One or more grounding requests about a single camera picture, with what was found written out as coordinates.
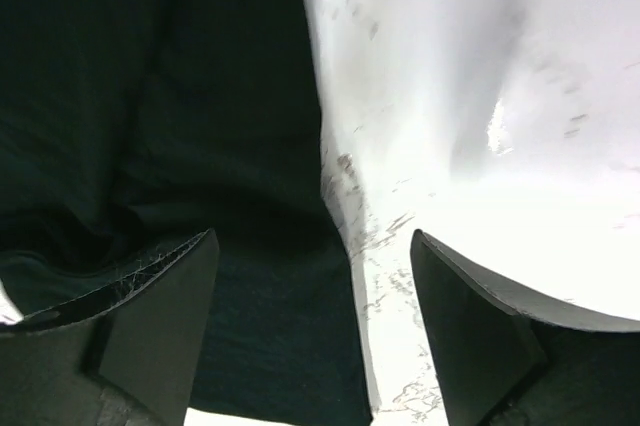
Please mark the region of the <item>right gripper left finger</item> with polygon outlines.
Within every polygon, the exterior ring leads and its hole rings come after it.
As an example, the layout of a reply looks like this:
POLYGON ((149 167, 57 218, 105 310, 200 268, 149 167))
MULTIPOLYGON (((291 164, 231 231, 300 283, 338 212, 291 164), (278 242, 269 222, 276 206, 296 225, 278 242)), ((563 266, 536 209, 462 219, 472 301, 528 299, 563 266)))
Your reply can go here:
POLYGON ((218 260, 207 230, 1 328, 4 425, 181 425, 218 260))

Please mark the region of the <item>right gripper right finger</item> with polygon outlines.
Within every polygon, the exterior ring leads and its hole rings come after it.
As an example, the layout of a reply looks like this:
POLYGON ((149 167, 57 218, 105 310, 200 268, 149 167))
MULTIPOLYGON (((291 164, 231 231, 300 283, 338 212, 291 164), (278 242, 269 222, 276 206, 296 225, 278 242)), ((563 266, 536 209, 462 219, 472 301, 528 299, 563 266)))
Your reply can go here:
POLYGON ((638 424, 638 321, 537 292, 421 230, 410 255, 449 424, 638 424))

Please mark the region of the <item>black t-shirt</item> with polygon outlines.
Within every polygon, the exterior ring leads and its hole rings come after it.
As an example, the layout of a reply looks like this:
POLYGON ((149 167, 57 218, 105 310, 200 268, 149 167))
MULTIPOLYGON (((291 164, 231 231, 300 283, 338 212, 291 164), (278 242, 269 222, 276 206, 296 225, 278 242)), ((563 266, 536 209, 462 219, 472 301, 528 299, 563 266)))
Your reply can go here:
POLYGON ((371 421, 348 255, 321 197, 303 0, 1 0, 1 283, 31 314, 213 230, 190 405, 371 421))

